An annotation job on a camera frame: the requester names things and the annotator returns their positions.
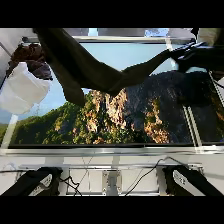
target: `white plastic bag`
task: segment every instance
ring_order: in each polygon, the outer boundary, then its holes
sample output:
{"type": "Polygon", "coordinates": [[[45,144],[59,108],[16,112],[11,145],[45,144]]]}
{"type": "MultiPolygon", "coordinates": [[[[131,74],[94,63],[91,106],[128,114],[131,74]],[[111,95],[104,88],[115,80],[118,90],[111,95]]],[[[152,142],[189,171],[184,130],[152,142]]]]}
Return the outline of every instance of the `white plastic bag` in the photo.
{"type": "Polygon", "coordinates": [[[12,114],[24,114],[40,103],[50,89],[51,81],[36,78],[28,71],[26,62],[20,62],[0,90],[0,108],[12,114]]]}

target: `mountain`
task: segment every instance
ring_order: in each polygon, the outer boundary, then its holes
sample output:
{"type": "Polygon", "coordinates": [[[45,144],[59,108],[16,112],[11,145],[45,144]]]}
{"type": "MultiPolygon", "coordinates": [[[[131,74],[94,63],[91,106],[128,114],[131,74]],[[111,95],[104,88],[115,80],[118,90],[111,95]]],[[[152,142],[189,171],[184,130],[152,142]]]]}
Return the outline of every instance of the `mountain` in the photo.
{"type": "MultiPolygon", "coordinates": [[[[163,72],[116,97],[91,90],[85,99],[83,108],[66,102],[44,116],[19,121],[11,143],[192,143],[183,105],[191,105],[202,142],[224,137],[224,110],[203,72],[163,72]]],[[[0,125],[0,142],[5,129],[0,125]]]]}

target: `crumpled white bag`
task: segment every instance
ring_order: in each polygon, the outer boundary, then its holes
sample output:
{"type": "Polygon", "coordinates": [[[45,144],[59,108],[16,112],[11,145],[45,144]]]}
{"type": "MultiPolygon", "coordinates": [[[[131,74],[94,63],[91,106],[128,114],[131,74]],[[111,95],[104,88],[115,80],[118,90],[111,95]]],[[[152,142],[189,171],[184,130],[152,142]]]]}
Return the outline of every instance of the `crumpled white bag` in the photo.
{"type": "Polygon", "coordinates": [[[50,85],[50,80],[36,78],[28,71],[26,62],[20,62],[0,90],[0,108],[12,114],[29,112],[34,103],[45,98],[50,85]]]}

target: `metal bracket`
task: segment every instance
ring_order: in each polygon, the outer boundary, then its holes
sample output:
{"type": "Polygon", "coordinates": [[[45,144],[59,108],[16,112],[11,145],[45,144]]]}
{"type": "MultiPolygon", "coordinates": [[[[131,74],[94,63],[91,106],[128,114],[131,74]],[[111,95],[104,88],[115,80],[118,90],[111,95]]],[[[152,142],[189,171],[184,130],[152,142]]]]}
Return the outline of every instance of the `metal bracket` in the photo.
{"type": "Polygon", "coordinates": [[[122,192],[121,171],[106,171],[102,172],[102,192],[103,195],[118,196],[122,192]]]}

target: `displayed landscape image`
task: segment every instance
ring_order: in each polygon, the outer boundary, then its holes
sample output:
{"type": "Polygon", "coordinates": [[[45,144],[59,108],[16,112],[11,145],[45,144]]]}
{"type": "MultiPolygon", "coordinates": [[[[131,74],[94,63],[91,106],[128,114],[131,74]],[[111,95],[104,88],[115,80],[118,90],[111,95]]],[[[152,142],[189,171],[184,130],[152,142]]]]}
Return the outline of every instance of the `displayed landscape image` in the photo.
{"type": "MultiPolygon", "coordinates": [[[[192,143],[183,105],[191,102],[202,142],[224,137],[224,111],[204,73],[163,72],[116,97],[91,90],[81,108],[66,102],[17,123],[11,144],[192,143]]],[[[0,124],[0,142],[7,125],[0,124]]]]}

